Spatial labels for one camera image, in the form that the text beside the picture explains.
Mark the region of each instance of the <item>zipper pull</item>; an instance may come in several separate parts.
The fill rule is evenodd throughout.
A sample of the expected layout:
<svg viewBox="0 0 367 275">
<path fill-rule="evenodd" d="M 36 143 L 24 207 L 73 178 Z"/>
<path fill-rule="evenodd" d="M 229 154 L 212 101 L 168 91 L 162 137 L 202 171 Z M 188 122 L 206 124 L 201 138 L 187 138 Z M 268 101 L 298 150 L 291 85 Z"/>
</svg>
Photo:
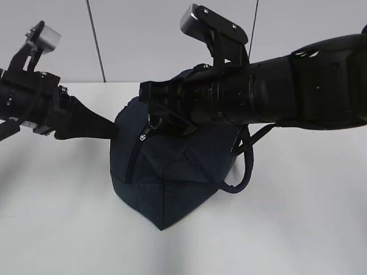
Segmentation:
<svg viewBox="0 0 367 275">
<path fill-rule="evenodd" d="M 145 129 L 145 131 L 144 131 L 144 133 L 142 133 L 141 135 L 140 135 L 140 141 L 141 142 L 143 142 L 144 140 L 146 140 L 146 138 L 147 138 L 147 135 L 148 135 L 148 133 L 150 132 L 150 130 L 151 130 L 151 128 L 150 127 L 147 127 L 146 129 Z"/>
</svg>

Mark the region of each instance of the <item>white table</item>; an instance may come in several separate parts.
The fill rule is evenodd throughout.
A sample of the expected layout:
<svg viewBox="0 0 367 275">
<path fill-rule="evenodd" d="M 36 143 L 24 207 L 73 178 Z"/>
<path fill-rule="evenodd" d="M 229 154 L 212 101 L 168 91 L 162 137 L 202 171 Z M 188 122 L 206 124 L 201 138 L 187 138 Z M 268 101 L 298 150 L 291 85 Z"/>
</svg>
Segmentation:
<svg viewBox="0 0 367 275">
<path fill-rule="evenodd" d="M 67 84 L 111 120 L 138 85 Z M 161 232 L 115 195 L 108 140 L 23 128 L 0 143 L 0 274 L 366 274 L 366 140 L 367 127 L 275 129 L 245 191 Z"/>
</svg>

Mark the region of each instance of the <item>gray wall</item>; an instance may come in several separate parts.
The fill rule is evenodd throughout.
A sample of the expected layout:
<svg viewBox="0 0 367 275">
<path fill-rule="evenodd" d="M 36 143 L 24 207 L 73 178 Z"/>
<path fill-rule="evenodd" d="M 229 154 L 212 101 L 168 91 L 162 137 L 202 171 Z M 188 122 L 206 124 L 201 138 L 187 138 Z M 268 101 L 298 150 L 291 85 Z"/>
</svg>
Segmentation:
<svg viewBox="0 0 367 275">
<path fill-rule="evenodd" d="M 192 0 L 90 0 L 107 82 L 165 80 L 201 62 L 205 45 L 179 30 Z M 198 2 L 239 24 L 251 35 L 255 0 Z M 289 54 L 311 42 L 359 33 L 366 24 L 365 0 L 260 0 L 252 61 Z M 0 68 L 22 45 L 27 29 L 45 20 L 62 35 L 40 69 L 65 83 L 102 82 L 85 0 L 2 0 Z"/>
</svg>

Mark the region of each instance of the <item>screw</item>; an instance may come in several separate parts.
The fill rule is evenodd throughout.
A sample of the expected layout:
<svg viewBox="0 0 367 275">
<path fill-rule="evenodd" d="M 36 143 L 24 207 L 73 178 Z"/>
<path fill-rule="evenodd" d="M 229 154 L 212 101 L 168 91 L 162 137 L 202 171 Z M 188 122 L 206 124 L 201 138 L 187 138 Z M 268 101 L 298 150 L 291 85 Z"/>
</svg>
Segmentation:
<svg viewBox="0 0 367 275">
<path fill-rule="evenodd" d="M 68 88 L 67 87 L 64 87 L 64 86 L 60 86 L 60 90 L 63 92 L 63 93 L 66 93 L 68 91 Z"/>
<path fill-rule="evenodd" d="M 12 100 L 13 100 L 13 98 L 12 97 L 9 97 L 7 99 L 7 102 L 6 102 L 6 106 L 10 106 Z"/>
</svg>

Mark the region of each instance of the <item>metal ring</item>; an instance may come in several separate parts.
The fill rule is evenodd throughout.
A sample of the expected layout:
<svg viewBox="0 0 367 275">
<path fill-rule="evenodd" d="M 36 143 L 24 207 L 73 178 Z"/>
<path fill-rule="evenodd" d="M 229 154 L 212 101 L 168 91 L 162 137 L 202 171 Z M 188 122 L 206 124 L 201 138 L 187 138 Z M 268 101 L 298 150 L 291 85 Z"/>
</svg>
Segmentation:
<svg viewBox="0 0 367 275">
<path fill-rule="evenodd" d="M 148 113 L 148 123 L 149 123 L 149 127 L 151 129 L 157 129 L 161 124 L 162 124 L 162 118 L 160 117 L 159 120 L 158 120 L 158 124 L 157 125 L 151 125 L 151 122 L 150 122 L 150 114 Z"/>
</svg>

